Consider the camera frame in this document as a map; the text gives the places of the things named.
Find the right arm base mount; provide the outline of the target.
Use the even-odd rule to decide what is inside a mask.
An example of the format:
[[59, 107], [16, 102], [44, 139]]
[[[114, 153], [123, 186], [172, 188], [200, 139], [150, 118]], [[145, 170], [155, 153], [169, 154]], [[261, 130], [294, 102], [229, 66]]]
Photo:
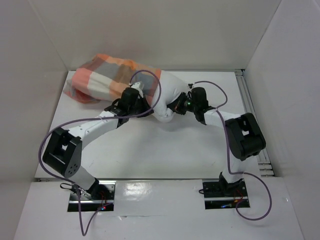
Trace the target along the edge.
[[250, 208], [247, 186], [243, 179], [231, 184], [229, 188], [218, 179], [205, 179], [198, 192], [204, 197], [206, 210], [235, 209], [237, 204], [238, 208]]

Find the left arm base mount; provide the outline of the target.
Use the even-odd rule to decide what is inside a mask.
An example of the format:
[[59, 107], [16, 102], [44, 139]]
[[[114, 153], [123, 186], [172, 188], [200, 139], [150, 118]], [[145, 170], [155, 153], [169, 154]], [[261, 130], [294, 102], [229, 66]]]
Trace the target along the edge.
[[[91, 196], [89, 193], [80, 189], [80, 205], [82, 212], [95, 212], [97, 209], [100, 209], [101, 212], [114, 211], [116, 182], [114, 180], [100, 180], [99, 184], [103, 185], [104, 189], [103, 191], [100, 190], [95, 196]], [[79, 201], [76, 188], [66, 182], [61, 183], [60, 188], [68, 190], [70, 193], [67, 212], [78, 212]]]

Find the white pillow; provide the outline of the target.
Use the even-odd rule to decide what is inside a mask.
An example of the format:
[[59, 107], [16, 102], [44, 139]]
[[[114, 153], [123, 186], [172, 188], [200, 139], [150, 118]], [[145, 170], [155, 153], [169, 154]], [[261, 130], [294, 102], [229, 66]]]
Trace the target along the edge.
[[160, 74], [161, 94], [157, 104], [153, 108], [153, 116], [161, 123], [168, 123], [174, 117], [174, 112], [167, 105], [174, 102], [181, 93], [189, 90], [188, 84], [167, 71]]

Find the orange grey checked pillowcase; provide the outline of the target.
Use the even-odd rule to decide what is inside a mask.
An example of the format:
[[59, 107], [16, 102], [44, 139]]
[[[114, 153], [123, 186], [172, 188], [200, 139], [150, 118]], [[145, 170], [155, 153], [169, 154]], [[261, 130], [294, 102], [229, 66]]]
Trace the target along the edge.
[[84, 104], [112, 102], [120, 98], [130, 84], [141, 82], [142, 92], [151, 104], [158, 87], [155, 77], [161, 77], [161, 69], [100, 53], [76, 69], [63, 92]]

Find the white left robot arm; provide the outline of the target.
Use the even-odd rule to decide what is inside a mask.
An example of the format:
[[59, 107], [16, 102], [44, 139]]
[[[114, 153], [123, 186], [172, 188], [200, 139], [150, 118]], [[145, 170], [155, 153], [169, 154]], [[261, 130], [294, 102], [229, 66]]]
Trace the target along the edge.
[[146, 117], [151, 113], [141, 85], [135, 83], [127, 87], [120, 98], [94, 119], [85, 120], [70, 129], [56, 128], [51, 134], [42, 160], [75, 184], [75, 189], [81, 189], [80, 192], [86, 199], [105, 197], [109, 192], [107, 188], [82, 167], [83, 149], [102, 135], [121, 127], [129, 118]]

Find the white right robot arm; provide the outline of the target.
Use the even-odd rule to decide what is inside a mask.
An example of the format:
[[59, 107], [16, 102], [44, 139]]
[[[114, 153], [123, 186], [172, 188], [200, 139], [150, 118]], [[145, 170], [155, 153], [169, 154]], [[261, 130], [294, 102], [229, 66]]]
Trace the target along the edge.
[[203, 87], [192, 84], [189, 87], [188, 92], [182, 92], [167, 107], [179, 115], [191, 112], [201, 124], [224, 131], [227, 160], [219, 175], [218, 190], [223, 196], [230, 196], [243, 180], [246, 159], [258, 155], [266, 147], [266, 140], [252, 113], [238, 115], [220, 111], [210, 106]]

